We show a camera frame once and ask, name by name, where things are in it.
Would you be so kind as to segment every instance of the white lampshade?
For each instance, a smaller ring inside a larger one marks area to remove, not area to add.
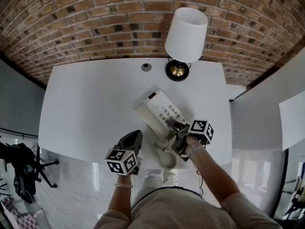
[[[204,13],[192,8],[177,9],[166,38],[166,52],[180,62],[197,61],[202,55],[207,26]]]

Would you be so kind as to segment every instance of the brick wall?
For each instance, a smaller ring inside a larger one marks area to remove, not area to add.
[[[59,64],[167,57],[179,7],[208,16],[201,59],[221,62],[231,84],[250,84],[304,46],[305,0],[0,0],[0,50],[43,84]]]

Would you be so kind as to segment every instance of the beige shirt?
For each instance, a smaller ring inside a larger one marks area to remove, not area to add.
[[[281,229],[242,193],[229,196],[217,208],[198,195],[181,189],[161,189],[142,199],[132,220],[108,210],[94,229]]]

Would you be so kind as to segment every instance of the bracelet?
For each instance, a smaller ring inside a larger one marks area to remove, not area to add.
[[[200,149],[201,147],[204,147],[203,145],[201,145],[200,143],[196,143],[193,144],[187,151],[186,151],[186,155],[190,158],[191,154],[196,152],[198,149]]]
[[[120,183],[120,182],[117,182],[114,184],[116,187],[123,187],[123,188],[133,188],[133,185],[132,184],[125,184],[125,183]]]

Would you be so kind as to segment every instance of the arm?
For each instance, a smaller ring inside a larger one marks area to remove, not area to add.
[[[118,176],[117,183],[130,185],[130,175]],[[98,220],[93,229],[126,229],[131,221],[131,188],[116,187],[108,211]]]
[[[198,143],[194,137],[187,137],[188,147]],[[281,229],[274,220],[252,204],[237,187],[233,179],[212,159],[205,148],[199,148],[190,155],[208,188],[216,197],[238,229]]]
[[[195,137],[188,136],[186,142],[188,149],[193,144],[198,143],[198,140]],[[219,203],[223,202],[231,194],[239,192],[237,184],[216,164],[205,148],[200,148],[193,152],[190,155],[190,159]]]
[[[130,185],[130,175],[118,176],[117,182]],[[131,219],[130,194],[131,188],[116,187],[108,209],[114,209],[122,212],[129,219]]]

